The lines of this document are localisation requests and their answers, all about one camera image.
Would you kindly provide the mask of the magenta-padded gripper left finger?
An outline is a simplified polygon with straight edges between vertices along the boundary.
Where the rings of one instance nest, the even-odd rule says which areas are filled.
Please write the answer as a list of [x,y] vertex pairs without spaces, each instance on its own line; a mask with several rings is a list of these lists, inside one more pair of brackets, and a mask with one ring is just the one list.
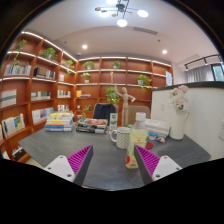
[[86,146],[69,156],[59,155],[44,170],[81,186],[93,156],[93,146]]

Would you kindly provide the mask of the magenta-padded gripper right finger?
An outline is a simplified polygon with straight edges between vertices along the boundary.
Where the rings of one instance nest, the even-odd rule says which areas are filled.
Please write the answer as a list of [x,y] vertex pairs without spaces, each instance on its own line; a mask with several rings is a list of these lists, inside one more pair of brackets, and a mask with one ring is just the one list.
[[181,170],[181,167],[169,156],[161,156],[140,146],[134,146],[140,174],[145,185]]

